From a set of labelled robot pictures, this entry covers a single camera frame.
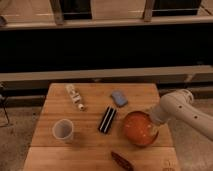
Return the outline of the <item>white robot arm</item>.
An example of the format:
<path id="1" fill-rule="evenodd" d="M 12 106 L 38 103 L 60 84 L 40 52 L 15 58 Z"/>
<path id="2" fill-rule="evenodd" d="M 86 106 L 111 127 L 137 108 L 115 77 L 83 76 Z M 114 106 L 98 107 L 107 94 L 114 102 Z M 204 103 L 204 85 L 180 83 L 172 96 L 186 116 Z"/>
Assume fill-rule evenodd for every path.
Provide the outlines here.
<path id="1" fill-rule="evenodd" d="M 194 96 L 187 89 L 167 93 L 149 110 L 150 119 L 162 125 L 176 117 L 213 141 L 213 116 L 193 107 L 193 102 Z"/>

